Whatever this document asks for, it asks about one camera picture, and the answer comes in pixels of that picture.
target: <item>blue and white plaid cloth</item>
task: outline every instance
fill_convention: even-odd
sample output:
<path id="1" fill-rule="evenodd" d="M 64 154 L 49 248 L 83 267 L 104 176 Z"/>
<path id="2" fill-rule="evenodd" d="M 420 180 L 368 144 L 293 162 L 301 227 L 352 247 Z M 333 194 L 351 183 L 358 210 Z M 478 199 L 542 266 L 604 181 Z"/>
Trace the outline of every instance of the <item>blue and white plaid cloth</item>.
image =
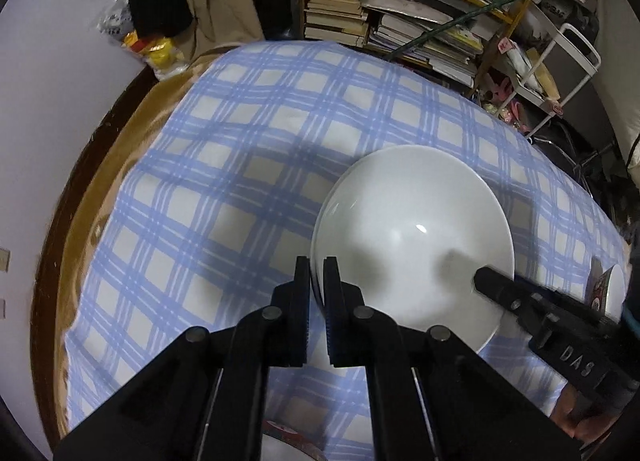
<path id="1" fill-rule="evenodd" d="M 244 46 L 199 79 L 122 184 L 66 335 L 71 426 L 186 327 L 223 329 L 268 304 L 308 254 L 332 185 L 396 144 L 439 148 L 484 178 L 517 272 L 581 297 L 591 257 L 624 264 L 622 240 L 584 190 L 459 95 L 333 43 Z M 329 365 L 314 303 L 311 313 L 310 363 L 273 369 L 267 417 L 332 461 L 371 459 L 364 371 Z M 482 354 L 548 411 L 562 381 L 527 339 L 506 318 Z"/>

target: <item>plastic bag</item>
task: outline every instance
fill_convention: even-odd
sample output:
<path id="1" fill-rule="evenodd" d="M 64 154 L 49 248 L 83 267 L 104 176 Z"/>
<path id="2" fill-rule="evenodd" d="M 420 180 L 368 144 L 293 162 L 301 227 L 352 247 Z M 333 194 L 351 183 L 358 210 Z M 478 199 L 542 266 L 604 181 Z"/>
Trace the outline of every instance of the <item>plastic bag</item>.
<path id="1" fill-rule="evenodd" d="M 189 67 L 184 55 L 170 38 L 138 38 L 128 0 L 113 0 L 113 4 L 102 10 L 95 26 L 98 31 L 142 59 L 153 69 L 158 80 L 182 73 Z"/>

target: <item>metal bolt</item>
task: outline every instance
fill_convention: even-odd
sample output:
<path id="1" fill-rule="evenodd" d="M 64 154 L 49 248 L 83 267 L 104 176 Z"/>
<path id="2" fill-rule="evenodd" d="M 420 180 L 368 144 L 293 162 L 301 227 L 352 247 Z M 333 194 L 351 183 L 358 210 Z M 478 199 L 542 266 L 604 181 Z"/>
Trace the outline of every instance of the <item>metal bolt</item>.
<path id="1" fill-rule="evenodd" d="M 190 327 L 187 329 L 187 332 L 184 334 L 184 337 L 187 339 L 187 342 L 202 342 L 207 335 L 209 335 L 209 331 L 204 329 L 204 327 Z"/>
<path id="2" fill-rule="evenodd" d="M 373 316 L 373 309 L 369 306 L 358 306 L 353 310 L 353 316 L 360 320 L 366 320 Z"/>
<path id="3" fill-rule="evenodd" d="M 277 306 L 267 306 L 262 310 L 262 318 L 265 320 L 277 320 L 282 316 L 282 309 Z"/>
<path id="4" fill-rule="evenodd" d="M 444 326 L 433 326 L 429 329 L 429 334 L 438 342 L 446 342 L 451 337 L 451 331 Z"/>

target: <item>checkered tablecloth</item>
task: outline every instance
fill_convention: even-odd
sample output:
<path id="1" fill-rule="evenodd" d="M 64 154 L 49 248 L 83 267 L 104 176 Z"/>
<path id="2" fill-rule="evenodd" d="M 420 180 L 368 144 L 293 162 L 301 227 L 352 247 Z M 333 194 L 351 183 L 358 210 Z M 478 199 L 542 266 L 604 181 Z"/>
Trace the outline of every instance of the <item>checkered tablecloth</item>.
<path id="1" fill-rule="evenodd" d="M 360 157 L 422 144 L 492 188 L 516 271 L 583 295 L 592 257 L 622 241 L 588 195 L 471 102 L 398 65 L 333 43 L 255 43 L 217 60 L 127 175 L 65 339 L 75 426 L 183 329 L 233 326 L 268 304 L 308 254 L 322 201 Z M 482 354 L 548 411 L 561 380 L 510 319 Z M 362 369 L 333 369 L 312 304 L 309 364 L 273 369 L 267 417 L 331 460 L 370 459 Z"/>

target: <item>human hand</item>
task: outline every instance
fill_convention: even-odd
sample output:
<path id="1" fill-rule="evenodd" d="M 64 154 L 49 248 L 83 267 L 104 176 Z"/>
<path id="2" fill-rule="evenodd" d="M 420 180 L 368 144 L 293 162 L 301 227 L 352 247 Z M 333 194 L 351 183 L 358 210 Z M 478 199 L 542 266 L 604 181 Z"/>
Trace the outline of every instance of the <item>human hand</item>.
<path id="1" fill-rule="evenodd" d="M 576 423 L 572 420 L 570 414 L 574 409 L 577 397 L 578 391 L 569 384 L 565 385 L 551 413 L 551 421 L 558 425 L 558 427 L 564 430 L 569 436 L 583 441 L 584 444 L 590 444 L 606 433 L 618 417 L 616 415 L 603 413 L 588 417 Z"/>

